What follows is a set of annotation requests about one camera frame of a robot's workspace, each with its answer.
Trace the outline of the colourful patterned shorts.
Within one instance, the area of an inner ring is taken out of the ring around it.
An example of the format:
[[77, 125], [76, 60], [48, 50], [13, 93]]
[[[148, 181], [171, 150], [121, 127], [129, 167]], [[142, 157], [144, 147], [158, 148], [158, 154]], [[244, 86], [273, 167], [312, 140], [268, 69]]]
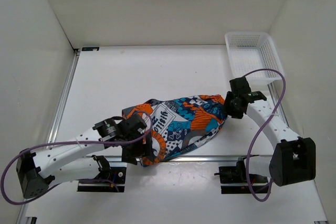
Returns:
[[223, 127], [224, 98], [220, 95], [194, 95], [160, 101], [150, 99], [122, 110], [127, 119], [138, 112], [152, 122], [152, 150], [142, 157], [147, 167], [189, 153], [209, 142]]

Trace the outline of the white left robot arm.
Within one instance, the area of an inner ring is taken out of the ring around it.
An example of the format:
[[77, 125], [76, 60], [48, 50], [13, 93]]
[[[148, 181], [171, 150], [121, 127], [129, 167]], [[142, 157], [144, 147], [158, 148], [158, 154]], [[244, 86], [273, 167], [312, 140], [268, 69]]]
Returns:
[[122, 162], [137, 164], [139, 158], [151, 155], [152, 125], [147, 114], [134, 114], [128, 119], [114, 116], [72, 141], [58, 142], [44, 150], [37, 147], [21, 151], [16, 171], [24, 199], [39, 197], [53, 186], [72, 180], [105, 182], [112, 168], [96, 152], [110, 147], [122, 148]]

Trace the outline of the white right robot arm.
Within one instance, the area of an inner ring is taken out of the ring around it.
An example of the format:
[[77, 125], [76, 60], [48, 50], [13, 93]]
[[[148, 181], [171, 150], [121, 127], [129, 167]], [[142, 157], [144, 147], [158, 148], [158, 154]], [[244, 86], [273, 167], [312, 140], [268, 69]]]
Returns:
[[316, 177], [316, 144], [301, 137], [272, 111], [260, 91], [252, 91], [245, 77], [230, 80], [224, 112], [234, 119], [252, 119], [273, 147], [271, 157], [252, 156], [251, 150], [237, 163], [236, 177], [247, 182], [254, 175], [270, 178], [277, 186], [313, 180]]

